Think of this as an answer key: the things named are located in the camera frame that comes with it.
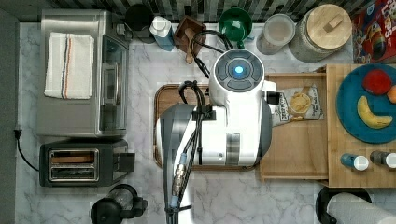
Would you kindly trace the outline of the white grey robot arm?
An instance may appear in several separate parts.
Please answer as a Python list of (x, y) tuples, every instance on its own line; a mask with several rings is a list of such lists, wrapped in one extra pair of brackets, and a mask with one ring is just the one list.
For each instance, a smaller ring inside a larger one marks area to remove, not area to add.
[(166, 224), (191, 219), (188, 181), (194, 165), (252, 166), (270, 147), (276, 84), (246, 49), (231, 49), (214, 62), (209, 100), (195, 81), (180, 84), (182, 102), (156, 122), (156, 147), (163, 165)]

